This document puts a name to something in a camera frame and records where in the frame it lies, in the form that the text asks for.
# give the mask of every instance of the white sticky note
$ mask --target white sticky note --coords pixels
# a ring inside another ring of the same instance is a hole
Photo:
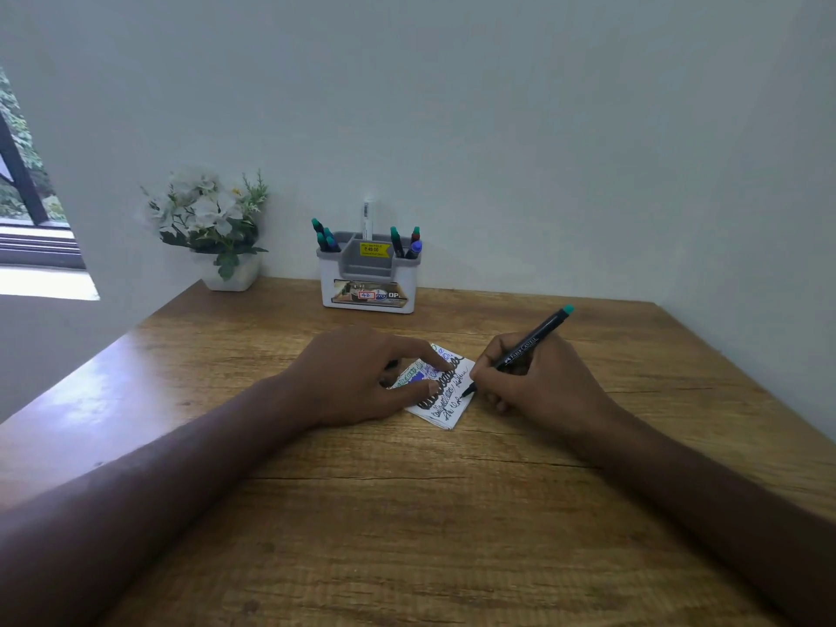
[[[462,413],[470,404],[473,394],[462,398],[462,394],[470,386],[470,370],[474,362],[454,354],[440,345],[432,344],[432,348],[440,354],[444,360],[454,364],[455,369],[451,372],[442,372],[422,360],[416,360],[406,368],[403,373],[394,381],[392,389],[401,387],[407,383],[414,383],[419,380],[434,380],[442,388],[435,398],[422,400],[414,407],[407,407],[406,410],[432,422],[435,426],[449,431],[459,421]]]

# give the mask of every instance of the yellow price tag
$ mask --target yellow price tag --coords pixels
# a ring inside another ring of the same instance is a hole
[[[366,257],[388,257],[388,244],[377,244],[370,241],[361,241],[361,255]]]

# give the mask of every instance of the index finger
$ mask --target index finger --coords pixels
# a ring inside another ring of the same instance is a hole
[[[420,358],[436,369],[449,372],[453,369],[430,345],[422,338],[389,336],[389,358]]]
[[[479,358],[475,360],[475,365],[471,369],[471,378],[483,368],[493,367],[505,353],[522,341],[527,333],[525,332],[509,332],[508,334],[498,334],[485,347],[485,351],[479,354]]]

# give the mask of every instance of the left arm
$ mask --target left arm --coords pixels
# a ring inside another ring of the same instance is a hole
[[[284,373],[0,514],[0,625],[88,624],[196,516],[296,435],[385,417],[437,392],[430,382],[383,389],[384,367],[401,357],[447,369],[418,339],[361,327],[320,335]]]

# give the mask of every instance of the wall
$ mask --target wall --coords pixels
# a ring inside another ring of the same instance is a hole
[[[836,0],[805,0],[663,307],[836,439]]]
[[[267,274],[315,276],[310,217],[373,195],[421,225],[423,285],[658,298],[799,3],[3,0],[102,301],[0,297],[0,418],[191,282],[130,219],[183,164],[263,167]]]

